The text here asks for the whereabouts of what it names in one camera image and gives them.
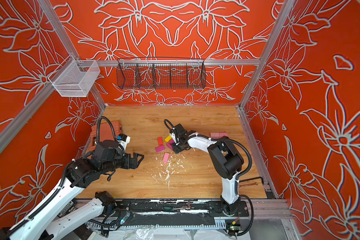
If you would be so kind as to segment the yellow block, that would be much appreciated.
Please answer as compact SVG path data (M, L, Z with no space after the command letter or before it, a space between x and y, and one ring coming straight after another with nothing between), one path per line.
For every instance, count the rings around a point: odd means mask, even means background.
M169 143L171 139L172 139L172 136L171 136L171 135L168 135L168 136L165 138L165 142Z

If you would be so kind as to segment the light pink block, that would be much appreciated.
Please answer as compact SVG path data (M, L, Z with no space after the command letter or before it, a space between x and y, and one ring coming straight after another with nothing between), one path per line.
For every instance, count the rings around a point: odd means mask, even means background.
M227 137L228 134L227 133L219 133L219 138L222 138L222 137Z

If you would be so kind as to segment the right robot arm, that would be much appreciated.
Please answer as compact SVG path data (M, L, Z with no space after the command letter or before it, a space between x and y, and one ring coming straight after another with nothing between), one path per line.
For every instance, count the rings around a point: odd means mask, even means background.
M188 132L181 124L174 126L167 119L164 123L174 141L171 146L176 154L192 148L209 154L216 172L222 178L222 211L227 216L235 215L240 204L239 178L248 173L253 165L248 149L227 136L210 138L195 131Z

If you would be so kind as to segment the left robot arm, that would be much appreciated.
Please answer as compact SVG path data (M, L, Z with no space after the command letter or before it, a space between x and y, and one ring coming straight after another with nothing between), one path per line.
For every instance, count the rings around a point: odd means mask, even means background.
M53 190L10 228L0 229L0 240L60 240L75 229L103 214L116 209L114 198L106 191L85 206L59 218L58 214L71 200L100 176L111 180L117 169L137 169L144 155L125 152L128 142L105 140L97 143L95 150L67 164L62 178Z

